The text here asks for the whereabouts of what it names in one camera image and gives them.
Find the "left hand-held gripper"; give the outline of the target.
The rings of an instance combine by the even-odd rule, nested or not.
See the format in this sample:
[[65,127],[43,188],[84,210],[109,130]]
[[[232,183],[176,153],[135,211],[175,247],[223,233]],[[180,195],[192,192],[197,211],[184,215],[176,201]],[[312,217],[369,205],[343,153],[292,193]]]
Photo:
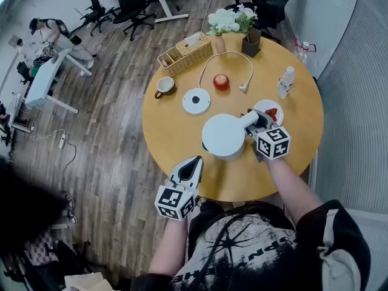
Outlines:
[[160,185],[154,205],[158,213],[169,219],[184,220],[197,206],[203,171],[203,158],[193,156],[174,166],[170,179]]

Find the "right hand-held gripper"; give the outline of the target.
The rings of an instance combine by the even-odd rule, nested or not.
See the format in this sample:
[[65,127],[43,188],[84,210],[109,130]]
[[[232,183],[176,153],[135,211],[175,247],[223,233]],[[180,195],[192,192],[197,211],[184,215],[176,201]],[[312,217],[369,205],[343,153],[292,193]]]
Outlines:
[[256,143],[256,151],[264,158],[274,160],[286,156],[290,150],[290,135],[287,130],[274,122],[271,116],[266,113],[251,109],[255,112],[260,123],[271,123],[269,127],[257,127],[252,124],[245,128],[249,136],[253,136]]

